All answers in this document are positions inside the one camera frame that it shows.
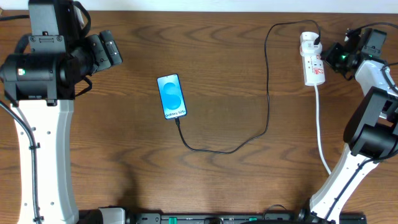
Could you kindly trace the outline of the blue Samsung smartphone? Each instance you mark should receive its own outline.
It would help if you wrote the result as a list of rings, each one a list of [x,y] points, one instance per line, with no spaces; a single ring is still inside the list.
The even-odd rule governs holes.
[[[159,95],[165,119],[176,119],[187,115],[187,108],[179,76],[174,73],[157,79]]]

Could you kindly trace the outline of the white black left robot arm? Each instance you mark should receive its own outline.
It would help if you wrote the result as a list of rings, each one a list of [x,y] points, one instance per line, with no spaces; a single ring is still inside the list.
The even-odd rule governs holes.
[[[1,66],[1,107],[19,141],[19,223],[128,223],[125,208],[79,210],[71,177],[75,86],[122,63],[114,37],[90,34],[91,17],[78,1],[30,1],[28,18],[31,33]]]

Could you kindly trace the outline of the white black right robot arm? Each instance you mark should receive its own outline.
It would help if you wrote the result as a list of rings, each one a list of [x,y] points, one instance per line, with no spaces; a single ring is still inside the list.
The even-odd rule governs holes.
[[[383,161],[397,155],[397,85],[391,65],[381,58],[387,34],[373,24],[348,29],[344,44],[335,42],[321,60],[355,80],[364,94],[343,134],[342,155],[321,189],[298,216],[305,223],[340,223],[341,210],[361,181]]]

